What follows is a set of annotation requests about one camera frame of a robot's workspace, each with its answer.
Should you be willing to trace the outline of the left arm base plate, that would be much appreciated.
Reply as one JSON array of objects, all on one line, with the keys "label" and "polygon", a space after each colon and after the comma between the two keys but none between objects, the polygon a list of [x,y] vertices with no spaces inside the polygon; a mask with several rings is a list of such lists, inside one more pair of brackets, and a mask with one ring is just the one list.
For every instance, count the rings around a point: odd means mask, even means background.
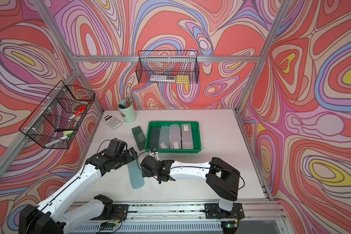
[{"label": "left arm base plate", "polygon": [[106,208],[105,219],[119,218],[122,221],[127,219],[129,205],[127,204],[110,204]]}]

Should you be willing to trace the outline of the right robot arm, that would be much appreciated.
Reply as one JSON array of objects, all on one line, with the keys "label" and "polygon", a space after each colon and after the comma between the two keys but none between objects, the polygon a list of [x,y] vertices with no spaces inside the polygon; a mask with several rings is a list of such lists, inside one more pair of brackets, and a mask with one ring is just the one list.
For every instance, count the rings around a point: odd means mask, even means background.
[{"label": "right robot arm", "polygon": [[153,177],[159,183],[184,179],[205,182],[219,196],[219,209],[226,212],[233,210],[238,198],[240,171],[217,157],[204,163],[183,163],[146,156],[140,168],[143,177]]}]

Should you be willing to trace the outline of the clear rounded pencil case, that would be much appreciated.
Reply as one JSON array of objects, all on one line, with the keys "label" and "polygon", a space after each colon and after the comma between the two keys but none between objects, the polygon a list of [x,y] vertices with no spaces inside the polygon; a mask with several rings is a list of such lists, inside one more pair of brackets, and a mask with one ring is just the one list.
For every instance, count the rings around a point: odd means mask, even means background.
[{"label": "clear rounded pencil case", "polygon": [[176,124],[170,126],[170,148],[181,149],[181,129]]}]

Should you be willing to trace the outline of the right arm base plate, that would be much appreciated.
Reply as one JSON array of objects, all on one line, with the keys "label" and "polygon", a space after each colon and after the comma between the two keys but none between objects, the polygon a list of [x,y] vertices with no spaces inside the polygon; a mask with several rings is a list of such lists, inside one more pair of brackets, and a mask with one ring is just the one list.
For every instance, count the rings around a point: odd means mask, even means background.
[{"label": "right arm base plate", "polygon": [[241,203],[234,203],[231,211],[222,210],[217,203],[206,203],[203,213],[207,219],[237,219],[245,218]]}]

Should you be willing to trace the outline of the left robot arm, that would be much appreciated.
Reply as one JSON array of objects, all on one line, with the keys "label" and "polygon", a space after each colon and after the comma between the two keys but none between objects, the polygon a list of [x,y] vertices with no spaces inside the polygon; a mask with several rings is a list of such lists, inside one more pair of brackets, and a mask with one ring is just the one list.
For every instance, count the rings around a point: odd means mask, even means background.
[{"label": "left robot arm", "polygon": [[133,147],[117,138],[106,149],[88,158],[68,182],[38,205],[27,205],[20,212],[20,234],[68,234],[92,219],[117,219],[124,215],[104,195],[95,196],[90,202],[72,211],[67,209],[94,182],[112,170],[117,170],[137,160]]}]

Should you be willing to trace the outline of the teal pencil case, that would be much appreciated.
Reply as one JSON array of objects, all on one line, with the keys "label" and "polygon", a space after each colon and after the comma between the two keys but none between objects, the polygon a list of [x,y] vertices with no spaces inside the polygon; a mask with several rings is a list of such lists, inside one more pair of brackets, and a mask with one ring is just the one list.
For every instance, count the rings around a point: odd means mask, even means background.
[{"label": "teal pencil case", "polygon": [[144,178],[142,177],[142,171],[140,167],[137,164],[137,161],[134,160],[128,165],[128,172],[129,172],[129,178],[130,178],[130,183],[133,189],[139,189],[144,186],[145,181]]}]

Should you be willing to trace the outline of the clear frosted pencil case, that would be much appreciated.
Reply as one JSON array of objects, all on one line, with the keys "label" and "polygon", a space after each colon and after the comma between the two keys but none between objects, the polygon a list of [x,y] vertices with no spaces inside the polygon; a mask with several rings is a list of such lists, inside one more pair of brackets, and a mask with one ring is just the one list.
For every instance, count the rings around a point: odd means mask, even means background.
[{"label": "clear frosted pencil case", "polygon": [[169,126],[162,126],[160,128],[159,148],[170,149],[170,127]]}]

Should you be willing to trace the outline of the clear rectangular barcode pencil case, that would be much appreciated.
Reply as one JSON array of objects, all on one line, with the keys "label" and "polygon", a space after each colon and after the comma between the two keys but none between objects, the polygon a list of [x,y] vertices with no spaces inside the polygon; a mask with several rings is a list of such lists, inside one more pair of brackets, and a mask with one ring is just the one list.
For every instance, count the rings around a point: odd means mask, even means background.
[{"label": "clear rectangular barcode pencil case", "polygon": [[182,149],[194,149],[192,128],[190,124],[181,125]]}]

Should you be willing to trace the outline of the dark green pencil case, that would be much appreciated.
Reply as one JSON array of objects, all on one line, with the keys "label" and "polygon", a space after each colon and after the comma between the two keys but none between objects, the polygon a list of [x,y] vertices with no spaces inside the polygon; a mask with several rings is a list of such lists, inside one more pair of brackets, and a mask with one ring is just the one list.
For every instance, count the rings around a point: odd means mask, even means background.
[{"label": "dark green pencil case", "polygon": [[158,149],[160,140],[160,128],[152,127],[151,133],[149,137],[149,149],[152,151],[153,149]]}]

